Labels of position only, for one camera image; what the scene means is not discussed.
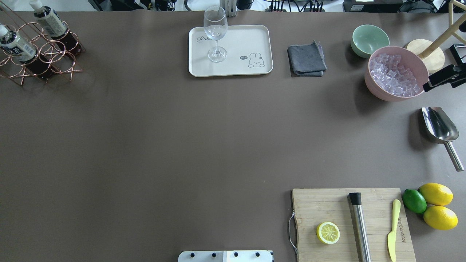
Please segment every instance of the black box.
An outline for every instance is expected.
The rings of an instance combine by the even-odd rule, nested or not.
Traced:
[[[352,13],[397,13],[402,5],[403,0],[373,0],[371,2],[344,0],[343,10]]]

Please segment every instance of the green bowl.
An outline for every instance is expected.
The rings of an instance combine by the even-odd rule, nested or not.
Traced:
[[[387,34],[373,25],[361,25],[353,31],[351,48],[356,55],[369,58],[375,50],[390,45]]]

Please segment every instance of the lemon slice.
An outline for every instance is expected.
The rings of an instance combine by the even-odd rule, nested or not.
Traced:
[[[340,230],[332,222],[323,222],[317,227],[317,238],[325,244],[335,244],[340,239]]]

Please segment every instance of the pink bowl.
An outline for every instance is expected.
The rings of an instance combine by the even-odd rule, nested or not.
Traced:
[[[370,75],[370,70],[369,70],[369,62],[372,59],[375,59],[379,54],[401,55],[400,64],[404,65],[405,68],[411,69],[414,77],[416,78],[416,81],[418,82],[418,86],[421,88],[421,91],[418,94],[411,96],[411,97],[399,97],[399,96],[396,96],[394,94],[391,94],[385,91],[382,87],[380,87]],[[422,60],[417,55],[415,55],[413,52],[405,48],[402,48],[402,47],[388,46],[388,47],[382,47],[382,48],[377,49],[370,56],[369,61],[366,66],[364,80],[366,82],[367,88],[373,95],[385,101],[395,102],[395,101],[403,101],[409,98],[417,97],[420,94],[424,93],[424,90],[422,89],[422,85],[429,81],[429,72],[427,71],[427,68],[425,67],[424,62],[422,62]]]

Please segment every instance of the bottle label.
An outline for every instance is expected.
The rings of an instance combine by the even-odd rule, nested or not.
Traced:
[[[1,48],[21,62],[33,59],[37,53],[35,48],[19,35],[13,42],[2,45]]]
[[[51,37],[62,36],[66,32],[65,23],[60,19],[55,10],[44,17],[37,17],[37,22],[47,31]]]

